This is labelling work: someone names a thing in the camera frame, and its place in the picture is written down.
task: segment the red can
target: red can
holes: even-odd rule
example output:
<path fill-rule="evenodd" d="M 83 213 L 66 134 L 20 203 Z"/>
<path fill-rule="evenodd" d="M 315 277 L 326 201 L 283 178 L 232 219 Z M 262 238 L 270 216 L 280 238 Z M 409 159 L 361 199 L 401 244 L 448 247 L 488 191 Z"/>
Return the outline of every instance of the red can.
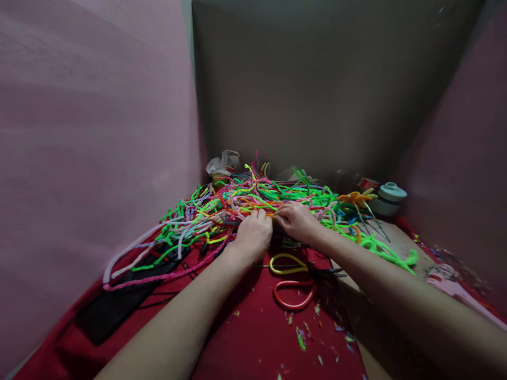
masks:
<path fill-rule="evenodd" d="M 369 178 L 361 178 L 361 181 L 359 182 L 359 187 L 361 191 L 366 191 L 369 188 L 372 188 L 373 190 L 377 190 L 377 187 L 380 186 L 380 182 L 377 182 L 374 179 Z"/>

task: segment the gray wall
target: gray wall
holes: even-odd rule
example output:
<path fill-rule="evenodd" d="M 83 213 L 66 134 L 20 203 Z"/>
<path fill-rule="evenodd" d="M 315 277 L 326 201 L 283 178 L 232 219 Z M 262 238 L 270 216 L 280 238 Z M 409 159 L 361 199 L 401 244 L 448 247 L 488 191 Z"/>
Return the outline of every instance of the gray wall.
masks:
<path fill-rule="evenodd" d="M 449 82 L 479 1 L 194 0 L 209 156 L 384 178 Z"/>

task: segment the plastic bag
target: plastic bag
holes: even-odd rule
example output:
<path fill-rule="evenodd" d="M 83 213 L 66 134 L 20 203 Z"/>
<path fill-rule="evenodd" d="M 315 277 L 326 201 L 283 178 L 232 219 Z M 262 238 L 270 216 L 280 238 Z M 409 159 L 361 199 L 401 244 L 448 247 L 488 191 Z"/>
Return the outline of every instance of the plastic bag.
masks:
<path fill-rule="evenodd" d="M 210 176 L 221 174 L 229 176 L 235 173 L 239 167 L 239 153 L 234 150 L 224 150 L 222 158 L 215 157 L 206 165 L 206 171 Z"/>

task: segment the scissors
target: scissors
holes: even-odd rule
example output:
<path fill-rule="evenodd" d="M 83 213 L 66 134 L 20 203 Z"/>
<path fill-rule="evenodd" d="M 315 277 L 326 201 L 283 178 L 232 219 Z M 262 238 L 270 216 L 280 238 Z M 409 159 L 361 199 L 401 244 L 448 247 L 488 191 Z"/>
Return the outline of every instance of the scissors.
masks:
<path fill-rule="evenodd" d="M 299 266 L 296 268 L 287 269 L 287 270 L 276 269 L 274 267 L 273 263 L 275 262 L 275 260 L 282 258 L 282 257 L 289 258 L 289 259 L 295 261 L 296 263 L 299 264 Z M 308 304 L 310 303 L 310 301 L 313 298 L 313 295 L 315 294 L 315 290 L 317 290 L 317 285 L 315 284 L 315 280 L 314 280 L 315 278 L 317 278 L 317 277 L 338 278 L 338 277 L 345 277 L 346 276 L 345 273 L 339 273 L 343 270 L 341 268 L 320 269 L 320 270 L 311 269 L 303 261 L 301 261 L 297 257 L 295 257 L 291 254 L 288 254 L 288 253 L 279 253 L 278 255 L 273 256 L 273 258 L 269 261 L 269 268 L 275 274 L 286 275 L 286 274 L 293 274 L 293 273 L 299 273 L 299 272 L 308 272 L 308 274 L 311 277 L 311 279 L 306 280 L 306 281 L 281 281 L 278 284 L 276 284 L 276 286 L 273 290 L 273 295 L 275 296 L 276 301 L 283 308 L 285 308 L 287 310 L 303 310 L 304 308 L 306 308 L 308 306 Z M 306 299 L 303 302 L 301 302 L 297 305 L 290 305 L 290 304 L 282 301 L 282 299 L 280 298 L 280 295 L 278 294 L 278 288 L 289 287 L 289 286 L 297 287 L 297 288 L 311 286 L 312 288 L 311 288 L 310 292 L 308 293 L 308 296 L 306 297 Z"/>

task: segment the red table cover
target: red table cover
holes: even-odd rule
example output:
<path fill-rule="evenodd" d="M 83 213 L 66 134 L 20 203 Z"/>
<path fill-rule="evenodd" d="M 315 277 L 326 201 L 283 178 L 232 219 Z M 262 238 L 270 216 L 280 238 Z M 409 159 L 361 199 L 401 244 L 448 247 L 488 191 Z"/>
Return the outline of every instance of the red table cover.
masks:
<path fill-rule="evenodd" d="M 280 248 L 280 239 L 279 236 L 273 238 L 264 264 L 268 264 L 273 255 L 285 252 L 304 261 L 314 262 L 318 269 L 331 267 L 329 260 L 313 249 Z M 132 251 L 119 265 L 132 262 L 140 250 Z M 196 244 L 184 260 L 190 267 L 199 262 L 199 250 L 200 244 Z M 298 273 L 275 277 L 269 268 L 252 268 L 225 302 L 192 378 L 275 380 L 280 374 L 284 380 L 364 380 L 366 376 L 358 347 L 355 343 L 347 344 L 345 341 L 346 331 L 352 331 L 334 279 L 328 279 L 327 284 L 322 280 L 317 282 L 318 290 L 312 303 L 305 310 L 294 313 L 292 325 L 287 321 L 289 314 L 285 316 L 285 311 L 274 300 L 273 288 L 280 280 L 307 279 L 307 276 Z M 155 293 L 181 291 L 191 281 L 189 275 L 174 281 L 164 281 L 143 305 L 169 297 Z M 83 294 L 16 374 L 15 380 L 92 379 L 164 307 L 160 305 L 136 310 L 104 344 L 94 347 L 76 327 L 74 318 L 101 291 L 101 282 L 98 281 Z M 298 295 L 297 290 L 286 289 L 280 294 L 287 301 L 296 303 L 306 297 L 307 291 L 308 289 L 302 289 Z M 320 315 L 314 310 L 317 301 L 321 305 Z M 236 311 L 239 311 L 239 316 L 233 314 Z M 306 337 L 305 352 L 300 349 L 296 338 L 296 326 L 306 330 L 304 322 L 308 324 L 311 334 L 311 338 L 308 335 Z M 335 323 L 343 326 L 344 330 L 336 331 Z"/>

